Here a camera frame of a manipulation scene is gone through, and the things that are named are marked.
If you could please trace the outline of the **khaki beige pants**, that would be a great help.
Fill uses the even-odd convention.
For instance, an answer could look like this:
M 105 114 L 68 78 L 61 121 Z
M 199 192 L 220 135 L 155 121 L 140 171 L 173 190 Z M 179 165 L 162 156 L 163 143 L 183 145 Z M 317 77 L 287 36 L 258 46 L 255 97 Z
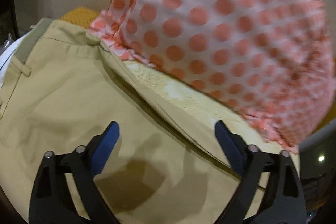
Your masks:
M 1 87 L 1 187 L 23 219 L 47 151 L 72 152 L 111 121 L 120 138 L 96 176 L 122 223 L 214 223 L 238 179 L 212 157 L 212 127 L 140 84 L 85 29 L 42 19 Z

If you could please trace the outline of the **yellow patterned bed sheet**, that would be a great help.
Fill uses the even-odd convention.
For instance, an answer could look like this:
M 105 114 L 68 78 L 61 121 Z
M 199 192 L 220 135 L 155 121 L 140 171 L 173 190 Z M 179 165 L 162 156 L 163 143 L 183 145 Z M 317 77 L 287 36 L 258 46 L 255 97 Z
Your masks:
M 67 152 L 110 121 L 121 138 L 95 182 L 125 223 L 208 223 L 219 216 L 239 179 L 228 168 L 213 126 L 224 119 L 249 140 L 236 114 L 202 93 L 135 61 L 120 61 L 84 28 L 59 20 L 49 32 L 63 84 L 49 139 Z

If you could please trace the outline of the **front pink polka-dot pillow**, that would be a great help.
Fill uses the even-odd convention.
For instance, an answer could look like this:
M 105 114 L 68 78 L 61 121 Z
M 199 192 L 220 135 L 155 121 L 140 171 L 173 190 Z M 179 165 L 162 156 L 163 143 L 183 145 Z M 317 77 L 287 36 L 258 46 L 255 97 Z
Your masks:
M 174 76 L 292 152 L 334 101 L 321 0 L 111 0 L 90 30 L 120 59 Z

